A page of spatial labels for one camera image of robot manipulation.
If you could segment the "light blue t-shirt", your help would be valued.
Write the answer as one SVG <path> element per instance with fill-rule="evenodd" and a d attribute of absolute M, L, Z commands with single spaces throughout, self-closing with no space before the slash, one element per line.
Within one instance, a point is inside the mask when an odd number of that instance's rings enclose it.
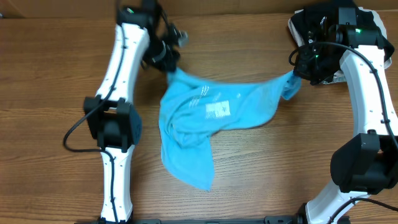
<path fill-rule="evenodd" d="M 210 190 L 215 176 L 212 135 L 267 123 L 280 99 L 291 99 L 301 83 L 292 72 L 260 83 L 214 82 L 179 68 L 169 72 L 159 111 L 164 167 L 182 182 Z"/>

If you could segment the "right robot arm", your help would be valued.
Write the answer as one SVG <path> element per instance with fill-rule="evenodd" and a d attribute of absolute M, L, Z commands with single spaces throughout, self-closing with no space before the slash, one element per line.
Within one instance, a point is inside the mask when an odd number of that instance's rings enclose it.
<path fill-rule="evenodd" d="M 354 119 L 353 138 L 331 158 L 331 180 L 296 222 L 348 223 L 350 208 L 397 184 L 397 113 L 385 75 L 394 47 L 379 15 L 350 1 L 307 6 L 288 26 L 295 75 L 312 85 L 345 82 Z"/>

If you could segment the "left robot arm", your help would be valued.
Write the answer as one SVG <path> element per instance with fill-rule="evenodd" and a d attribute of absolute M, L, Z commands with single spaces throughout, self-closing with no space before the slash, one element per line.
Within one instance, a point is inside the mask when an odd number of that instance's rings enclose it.
<path fill-rule="evenodd" d="M 108 69 L 94 97 L 84 100 L 83 111 L 91 136 L 97 142 L 104 168 L 104 202 L 98 223 L 129 223 L 133 211 L 130 195 L 131 159 L 142 132 L 136 111 L 134 87 L 140 68 L 146 65 L 173 72 L 180 54 L 174 49 L 188 39 L 185 31 L 167 20 L 156 0 L 140 7 L 117 7 L 115 40 Z"/>

